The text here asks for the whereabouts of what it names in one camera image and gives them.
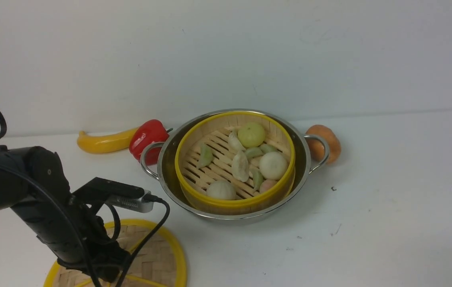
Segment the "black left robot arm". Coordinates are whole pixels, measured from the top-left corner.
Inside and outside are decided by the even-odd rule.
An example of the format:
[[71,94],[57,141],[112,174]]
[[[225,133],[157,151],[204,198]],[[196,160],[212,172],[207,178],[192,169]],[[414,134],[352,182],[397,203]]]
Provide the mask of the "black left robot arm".
[[129,256],[97,215],[104,197],[70,191],[59,155],[40,146],[0,151],[0,210],[11,208],[67,269],[113,282]]

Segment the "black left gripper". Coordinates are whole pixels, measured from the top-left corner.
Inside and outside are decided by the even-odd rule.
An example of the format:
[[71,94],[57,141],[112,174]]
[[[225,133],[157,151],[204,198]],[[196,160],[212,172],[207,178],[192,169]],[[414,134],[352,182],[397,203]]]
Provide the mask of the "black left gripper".
[[96,214],[101,206],[99,202],[93,202],[91,207],[67,206],[69,219],[47,201],[25,201],[14,205],[12,210],[57,256],[60,266],[90,275],[85,263],[88,258],[99,279],[114,282],[130,254],[118,243],[121,224],[116,209],[108,204],[113,215],[113,235],[109,236],[104,220]]

